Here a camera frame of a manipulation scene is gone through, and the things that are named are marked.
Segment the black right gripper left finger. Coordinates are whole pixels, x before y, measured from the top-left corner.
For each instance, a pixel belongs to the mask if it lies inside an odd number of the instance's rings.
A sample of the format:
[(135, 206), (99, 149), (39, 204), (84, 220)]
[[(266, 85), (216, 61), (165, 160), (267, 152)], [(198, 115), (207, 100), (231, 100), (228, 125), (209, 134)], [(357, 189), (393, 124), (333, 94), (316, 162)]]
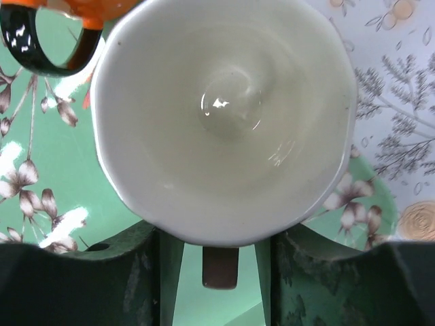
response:
[(85, 251), (1, 245), (2, 325), (171, 325), (184, 243), (141, 221)]

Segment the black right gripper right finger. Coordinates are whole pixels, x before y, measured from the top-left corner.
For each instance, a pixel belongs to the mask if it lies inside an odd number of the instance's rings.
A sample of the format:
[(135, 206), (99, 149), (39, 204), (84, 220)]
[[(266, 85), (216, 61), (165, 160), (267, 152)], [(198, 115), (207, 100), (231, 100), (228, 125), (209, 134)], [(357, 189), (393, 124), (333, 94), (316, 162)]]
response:
[(434, 243), (351, 249), (308, 227), (255, 245), (267, 325), (433, 325)]

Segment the small pale pink mug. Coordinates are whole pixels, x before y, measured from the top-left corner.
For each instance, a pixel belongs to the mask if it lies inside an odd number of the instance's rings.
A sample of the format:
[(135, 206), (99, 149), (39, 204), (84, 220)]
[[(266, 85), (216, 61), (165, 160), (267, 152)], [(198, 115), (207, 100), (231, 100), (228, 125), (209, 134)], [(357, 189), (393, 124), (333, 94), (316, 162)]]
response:
[(99, 163), (136, 215), (203, 248), (203, 284), (238, 250), (312, 215), (345, 173), (358, 87), (306, 1), (145, 1), (91, 83)]

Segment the orange mug black handle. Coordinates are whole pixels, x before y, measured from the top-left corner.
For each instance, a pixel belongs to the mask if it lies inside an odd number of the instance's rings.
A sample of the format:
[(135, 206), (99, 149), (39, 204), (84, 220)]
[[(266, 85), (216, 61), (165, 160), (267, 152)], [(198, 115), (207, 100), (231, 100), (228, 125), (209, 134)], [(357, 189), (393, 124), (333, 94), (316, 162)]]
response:
[(110, 24), (138, 1), (2, 1), (1, 59), (45, 77), (89, 75)]

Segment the floral table mat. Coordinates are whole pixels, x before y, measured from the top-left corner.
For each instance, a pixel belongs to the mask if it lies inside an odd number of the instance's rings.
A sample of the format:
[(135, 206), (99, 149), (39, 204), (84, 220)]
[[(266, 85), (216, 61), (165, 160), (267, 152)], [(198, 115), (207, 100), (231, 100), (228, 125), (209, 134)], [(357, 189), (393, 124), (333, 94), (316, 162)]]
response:
[(314, 1), (359, 86), (344, 187), (307, 222), (359, 250), (434, 239), (434, 2)]

